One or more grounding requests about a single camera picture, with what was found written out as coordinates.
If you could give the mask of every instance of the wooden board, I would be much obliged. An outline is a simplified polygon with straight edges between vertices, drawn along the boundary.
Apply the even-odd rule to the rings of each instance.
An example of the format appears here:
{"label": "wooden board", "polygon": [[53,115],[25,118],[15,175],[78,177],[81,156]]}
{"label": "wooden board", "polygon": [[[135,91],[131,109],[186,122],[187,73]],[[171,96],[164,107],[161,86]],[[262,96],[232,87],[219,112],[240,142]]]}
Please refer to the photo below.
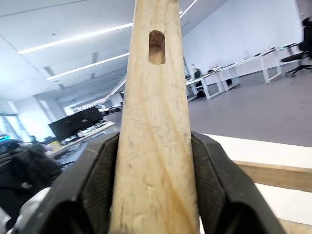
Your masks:
{"label": "wooden board", "polygon": [[312,169],[235,161],[255,183],[312,192]]}
{"label": "wooden board", "polygon": [[110,233],[197,234],[178,0],[136,0]]}
{"label": "wooden board", "polygon": [[312,226],[302,223],[296,223],[288,220],[280,219],[279,222],[283,226],[287,234],[311,234]]}

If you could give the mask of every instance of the mortise hole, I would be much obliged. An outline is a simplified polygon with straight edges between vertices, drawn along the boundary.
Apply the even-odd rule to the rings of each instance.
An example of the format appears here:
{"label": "mortise hole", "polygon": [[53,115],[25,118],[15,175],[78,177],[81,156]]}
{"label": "mortise hole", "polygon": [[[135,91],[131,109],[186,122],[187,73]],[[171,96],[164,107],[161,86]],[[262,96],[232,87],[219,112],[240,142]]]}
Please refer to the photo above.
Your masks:
{"label": "mortise hole", "polygon": [[165,51],[165,35],[157,30],[151,31],[148,61],[156,65],[165,64]]}

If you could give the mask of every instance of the fluorescent light strip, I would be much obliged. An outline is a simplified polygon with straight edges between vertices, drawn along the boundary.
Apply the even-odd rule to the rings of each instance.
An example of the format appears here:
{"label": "fluorescent light strip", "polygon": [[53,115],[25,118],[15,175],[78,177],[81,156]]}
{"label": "fluorescent light strip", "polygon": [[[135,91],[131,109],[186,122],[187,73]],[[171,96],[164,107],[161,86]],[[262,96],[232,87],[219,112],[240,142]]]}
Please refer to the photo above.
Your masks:
{"label": "fluorescent light strip", "polygon": [[129,54],[130,53],[126,53],[126,54],[119,55],[119,56],[116,56],[116,57],[113,57],[113,58],[102,60],[100,62],[96,62],[96,63],[92,63],[92,64],[89,64],[89,65],[86,65],[86,66],[83,66],[83,67],[80,67],[80,68],[76,68],[76,69],[73,69],[73,70],[70,70],[70,71],[67,71],[67,72],[63,72],[63,73],[57,74],[55,76],[48,77],[48,78],[46,78],[46,80],[52,80],[52,79],[55,79],[55,78],[63,77],[63,76],[66,76],[68,74],[72,74],[74,72],[78,72],[78,71],[81,71],[81,70],[84,70],[84,69],[87,69],[87,68],[90,68],[90,67],[94,67],[94,66],[106,63],[106,62],[110,62],[110,61],[113,61],[113,60],[116,60],[116,59],[119,59],[119,58],[122,58],[122,57],[126,57]]}
{"label": "fluorescent light strip", "polygon": [[192,4],[191,4],[188,8],[186,8],[186,10],[182,13],[182,15],[180,15],[180,18],[182,18],[182,17],[185,15],[185,13],[188,12],[189,9],[190,9],[196,2],[197,2],[197,0],[194,0],[194,1],[192,2]]}
{"label": "fluorescent light strip", "polygon": [[81,39],[85,39],[85,38],[89,38],[89,37],[93,37],[93,36],[109,33],[109,32],[115,31],[115,30],[132,27],[132,26],[133,26],[133,23],[128,23],[128,24],[123,24],[123,25],[116,26],[116,27],[113,27],[113,28],[106,28],[106,29],[95,31],[95,32],[82,34],[82,35],[75,36],[75,37],[68,38],[68,39],[57,40],[57,41],[54,41],[54,42],[51,42],[51,43],[38,45],[38,46],[34,46],[34,47],[31,47],[31,48],[28,48],[28,49],[20,50],[20,51],[18,51],[18,54],[24,55],[24,54],[27,54],[27,53],[30,53],[30,52],[34,52],[34,51],[37,51],[37,50],[42,50],[42,49],[49,48],[49,47],[52,47],[52,46],[61,45],[61,44],[68,43],[68,42],[71,42],[71,41],[81,40]]}

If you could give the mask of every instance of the white wall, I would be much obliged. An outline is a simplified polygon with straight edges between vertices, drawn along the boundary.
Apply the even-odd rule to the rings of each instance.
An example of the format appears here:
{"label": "white wall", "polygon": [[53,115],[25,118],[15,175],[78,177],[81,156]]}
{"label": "white wall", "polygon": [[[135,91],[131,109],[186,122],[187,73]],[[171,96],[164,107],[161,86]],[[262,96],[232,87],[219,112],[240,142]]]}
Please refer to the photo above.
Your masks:
{"label": "white wall", "polygon": [[[229,0],[183,38],[189,69],[202,73],[226,66],[272,47],[302,40],[300,15],[295,0]],[[288,56],[287,51],[280,57]],[[273,67],[268,59],[268,67]],[[239,75],[260,70],[259,62],[238,67]]]}
{"label": "white wall", "polygon": [[304,20],[307,17],[312,16],[312,0],[296,0],[300,17]]}
{"label": "white wall", "polygon": [[38,141],[44,141],[48,136],[54,136],[50,127],[51,121],[34,96],[14,102],[20,121],[29,135],[36,136]]}
{"label": "white wall", "polygon": [[57,100],[49,100],[49,101],[45,101],[45,103],[47,104],[49,110],[52,112],[56,120],[65,118],[67,116],[66,112],[60,106]]}

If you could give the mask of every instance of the office chair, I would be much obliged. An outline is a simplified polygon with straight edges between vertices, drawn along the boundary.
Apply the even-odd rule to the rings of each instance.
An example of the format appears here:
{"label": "office chair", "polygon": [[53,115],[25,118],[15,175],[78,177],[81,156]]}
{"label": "office chair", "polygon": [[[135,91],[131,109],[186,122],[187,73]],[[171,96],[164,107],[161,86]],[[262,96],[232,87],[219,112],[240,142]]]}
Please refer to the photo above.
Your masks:
{"label": "office chair", "polygon": [[292,77],[295,77],[295,74],[303,69],[307,69],[312,71],[312,65],[302,65],[302,61],[306,58],[312,59],[312,22],[310,22],[310,18],[306,18],[302,21],[302,25],[304,26],[303,32],[304,32],[304,39],[303,42],[297,44],[299,46],[299,49],[302,51],[302,53],[291,55],[289,57],[283,58],[282,62],[290,62],[299,60],[299,66],[286,72],[286,76],[291,73]]}

